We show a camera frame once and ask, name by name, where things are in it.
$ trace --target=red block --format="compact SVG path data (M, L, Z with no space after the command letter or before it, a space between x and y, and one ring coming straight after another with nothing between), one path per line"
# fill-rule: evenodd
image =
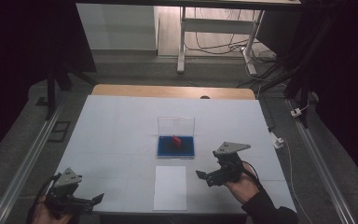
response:
M172 137L172 142L176 147L180 147L182 145L182 140L175 135Z

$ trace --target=hand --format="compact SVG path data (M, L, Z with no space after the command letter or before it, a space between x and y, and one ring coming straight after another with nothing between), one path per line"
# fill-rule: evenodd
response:
M248 164L243 163L243 167L252 174L255 174ZM253 196L255 196L259 192L254 180L244 173L241 174L240 180L235 183L226 182L225 186L229 189L229 191L231 191L232 195L234 195L234 197L242 204L247 203Z
M43 203L45 199L46 196L42 196L39 199L38 205L34 210L33 224L66 224L69 222L69 220L71 220L71 214L65 214L59 219L53 216Z

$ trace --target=aluminum rail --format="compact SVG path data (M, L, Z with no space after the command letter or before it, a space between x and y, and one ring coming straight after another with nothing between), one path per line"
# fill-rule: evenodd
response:
M39 157L40 152L42 151L43 146L48 140L48 135L50 134L52 128L54 127L55 122L57 121L58 116L60 115L63 105L66 102L67 96L69 93L64 93L58 98L58 106L50 120L47 120L43 125L39 135L34 140L31 145L28 153L24 157L19 169L8 185L4 195L0 201L0 223L5 223L8 215L10 214L11 209L14 206L14 203L17 201L22 188L25 185L25 182L34 168L37 158Z
M286 100L286 104L290 110L294 109L292 107L292 105L290 104L290 101ZM351 209L348 207L348 205L341 193L341 190L338 188L326 163L324 162L324 158L323 158L319 148L316 146L315 141L313 140L313 137L310 134L310 131L308 129L304 128L303 124L301 123L301 121L299 119L296 119L296 126L298 128L298 131L301 134L301 137L302 137L307 149L308 149L308 152L310 154L310 157L312 158L313 164L315 165L316 170L319 173L319 176L321 177L322 181L324 182L324 187L325 187L327 193L330 195L331 201L337 210L337 214L338 214L339 218L341 219L341 222L344 224L356 223L356 221L351 213Z

